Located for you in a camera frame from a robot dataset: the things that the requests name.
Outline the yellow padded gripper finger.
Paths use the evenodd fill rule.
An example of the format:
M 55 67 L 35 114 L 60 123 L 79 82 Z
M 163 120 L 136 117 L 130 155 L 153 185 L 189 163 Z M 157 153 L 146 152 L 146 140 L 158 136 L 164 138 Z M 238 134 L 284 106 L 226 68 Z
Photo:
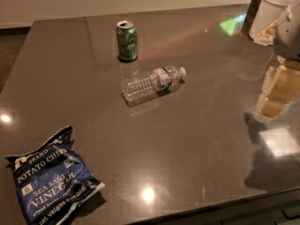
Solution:
M 276 118 L 300 93 L 300 63 L 270 67 L 264 77 L 257 115 Z

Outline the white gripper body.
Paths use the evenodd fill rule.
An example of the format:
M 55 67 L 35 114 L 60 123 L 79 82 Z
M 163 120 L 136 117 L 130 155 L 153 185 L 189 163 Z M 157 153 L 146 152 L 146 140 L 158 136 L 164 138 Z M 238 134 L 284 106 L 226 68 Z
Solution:
M 278 17 L 274 50 L 285 59 L 300 60 L 300 0 L 292 0 Z

